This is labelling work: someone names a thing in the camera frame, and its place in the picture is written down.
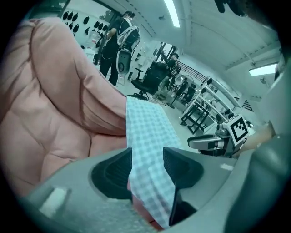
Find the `white backpack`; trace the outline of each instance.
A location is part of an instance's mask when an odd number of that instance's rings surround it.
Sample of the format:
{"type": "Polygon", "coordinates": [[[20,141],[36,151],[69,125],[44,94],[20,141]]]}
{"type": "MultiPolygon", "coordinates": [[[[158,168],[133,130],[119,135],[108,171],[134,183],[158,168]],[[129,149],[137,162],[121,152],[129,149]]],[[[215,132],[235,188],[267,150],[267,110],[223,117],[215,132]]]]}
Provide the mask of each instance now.
{"type": "Polygon", "coordinates": [[[130,26],[120,35],[117,32],[117,44],[121,49],[127,49],[131,53],[140,42],[140,32],[137,26],[130,26]]]}

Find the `man in black clothing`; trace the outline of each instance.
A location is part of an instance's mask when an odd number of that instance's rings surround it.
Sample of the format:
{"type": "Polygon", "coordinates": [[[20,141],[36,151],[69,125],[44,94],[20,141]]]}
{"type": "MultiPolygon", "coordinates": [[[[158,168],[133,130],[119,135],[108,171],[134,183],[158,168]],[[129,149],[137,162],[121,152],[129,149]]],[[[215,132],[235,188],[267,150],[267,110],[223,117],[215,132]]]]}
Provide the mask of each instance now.
{"type": "Polygon", "coordinates": [[[135,14],[131,11],[127,11],[124,15],[116,20],[111,27],[110,31],[105,36],[109,41],[102,49],[102,58],[100,72],[106,77],[109,68],[111,67],[111,75],[109,82],[116,86],[118,80],[118,71],[116,68],[117,53],[119,51],[119,45],[117,44],[117,35],[120,35],[127,28],[132,26],[130,20],[135,17],[135,14]]]}

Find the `ceiling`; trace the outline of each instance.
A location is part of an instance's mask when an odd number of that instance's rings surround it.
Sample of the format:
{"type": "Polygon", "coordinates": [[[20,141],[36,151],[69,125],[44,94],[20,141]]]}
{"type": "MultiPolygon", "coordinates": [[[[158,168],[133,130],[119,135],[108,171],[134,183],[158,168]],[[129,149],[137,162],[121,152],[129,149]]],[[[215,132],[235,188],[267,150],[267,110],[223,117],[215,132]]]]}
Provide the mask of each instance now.
{"type": "Polygon", "coordinates": [[[238,17],[226,6],[218,12],[214,0],[173,0],[180,28],[173,26],[163,0],[103,0],[123,12],[132,10],[153,38],[183,48],[215,70],[224,81],[241,93],[262,96],[268,88],[260,76],[248,70],[279,60],[276,33],[249,18],[238,17]]]}

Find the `white container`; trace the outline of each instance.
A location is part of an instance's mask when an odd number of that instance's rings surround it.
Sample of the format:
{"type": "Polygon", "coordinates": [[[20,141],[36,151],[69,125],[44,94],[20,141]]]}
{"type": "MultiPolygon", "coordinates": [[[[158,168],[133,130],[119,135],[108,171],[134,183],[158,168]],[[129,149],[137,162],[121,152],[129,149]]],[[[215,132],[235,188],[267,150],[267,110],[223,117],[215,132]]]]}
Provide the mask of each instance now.
{"type": "Polygon", "coordinates": [[[89,58],[89,60],[91,62],[93,62],[94,60],[94,55],[95,55],[95,51],[93,49],[90,48],[85,48],[84,52],[86,53],[87,57],[89,58]]]}
{"type": "Polygon", "coordinates": [[[86,49],[93,49],[98,40],[100,40],[100,38],[101,37],[98,32],[91,31],[86,43],[84,44],[84,47],[86,49]]]}

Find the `black railing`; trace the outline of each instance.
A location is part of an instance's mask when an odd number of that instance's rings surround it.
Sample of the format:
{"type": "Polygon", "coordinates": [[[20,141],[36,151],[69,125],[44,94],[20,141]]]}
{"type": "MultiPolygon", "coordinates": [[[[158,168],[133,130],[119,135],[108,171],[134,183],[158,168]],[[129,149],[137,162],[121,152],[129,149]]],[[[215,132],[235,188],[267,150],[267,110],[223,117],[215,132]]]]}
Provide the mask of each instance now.
{"type": "Polygon", "coordinates": [[[249,110],[249,111],[253,111],[252,107],[250,106],[250,104],[249,104],[249,102],[247,100],[244,102],[244,104],[242,105],[242,107],[245,108],[245,109],[247,109],[247,110],[249,110]]]}
{"type": "MultiPolygon", "coordinates": [[[[191,75],[193,77],[193,79],[197,79],[200,82],[203,82],[206,77],[199,73],[198,71],[194,70],[193,68],[185,65],[184,63],[179,61],[180,66],[182,67],[181,70],[186,72],[187,74],[191,75]]],[[[217,89],[215,88],[215,86],[213,86],[212,84],[209,85],[209,88],[214,91],[214,93],[217,93],[217,89]]]]}

